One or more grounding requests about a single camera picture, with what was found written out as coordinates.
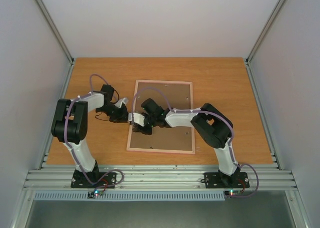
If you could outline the brown frame backing board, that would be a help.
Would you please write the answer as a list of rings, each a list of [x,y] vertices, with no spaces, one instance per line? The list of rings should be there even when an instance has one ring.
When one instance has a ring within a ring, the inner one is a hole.
[[[169,102],[172,108],[193,108],[193,85],[191,82],[137,80],[133,102],[134,112],[143,112],[141,104],[148,98],[166,109]],[[129,127],[128,151],[195,154],[195,130],[192,127],[160,128],[153,127],[151,135],[135,133]]]

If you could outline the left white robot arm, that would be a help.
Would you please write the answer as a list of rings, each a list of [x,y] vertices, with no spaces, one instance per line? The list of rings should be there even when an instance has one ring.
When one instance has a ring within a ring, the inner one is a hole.
[[[75,99],[59,99],[51,125],[51,134],[68,149],[75,162],[75,170],[83,175],[83,182],[96,187],[101,181],[97,161],[91,155],[86,141],[88,114],[92,111],[106,114],[112,122],[128,121],[128,99],[113,102],[116,90],[103,85],[100,91],[90,91]]]

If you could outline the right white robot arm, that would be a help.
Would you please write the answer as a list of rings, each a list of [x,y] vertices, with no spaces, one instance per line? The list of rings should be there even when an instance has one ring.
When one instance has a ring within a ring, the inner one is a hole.
[[[194,128],[207,145],[215,151],[218,160],[218,180],[225,188],[234,185],[240,174],[232,141],[235,133],[232,122],[211,104],[197,109],[163,109],[151,98],[142,103],[142,113],[131,112],[128,121],[133,131],[151,135],[154,127]]]

